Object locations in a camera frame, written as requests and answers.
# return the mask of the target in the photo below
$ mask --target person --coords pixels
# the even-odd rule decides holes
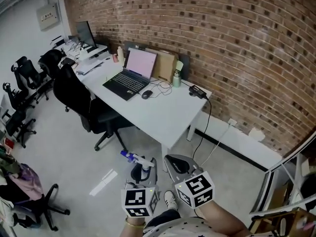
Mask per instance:
[[[276,233],[252,235],[244,223],[214,201],[199,207],[205,219],[181,218],[172,191],[164,193],[164,201],[168,210],[146,227],[144,218],[127,217],[120,237],[277,237]]]

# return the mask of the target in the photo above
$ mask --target wall outlet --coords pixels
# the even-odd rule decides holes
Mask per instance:
[[[235,126],[237,124],[237,121],[236,120],[233,120],[232,118],[230,118],[228,120],[228,124],[230,124],[231,126]]]

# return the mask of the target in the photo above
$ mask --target purple cloth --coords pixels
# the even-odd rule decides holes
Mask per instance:
[[[41,199],[44,192],[39,176],[26,164],[21,164],[20,168],[20,173],[9,174],[9,178],[30,197],[30,200]]]

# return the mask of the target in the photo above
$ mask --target desk leg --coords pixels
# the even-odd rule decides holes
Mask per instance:
[[[166,164],[164,163],[164,157],[169,154],[169,149],[165,145],[161,145],[161,154],[162,154],[162,169],[164,172],[168,172]]]
[[[189,133],[187,136],[188,141],[192,140],[193,134],[194,134],[196,127],[197,127],[197,124],[198,124],[198,118],[199,118],[200,114],[201,114],[201,111],[196,115],[196,117],[194,118],[194,120],[190,124],[190,129],[189,129]]]

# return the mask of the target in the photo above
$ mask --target laptop screen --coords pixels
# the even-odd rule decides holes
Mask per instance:
[[[134,48],[129,49],[126,69],[150,79],[157,54]]]

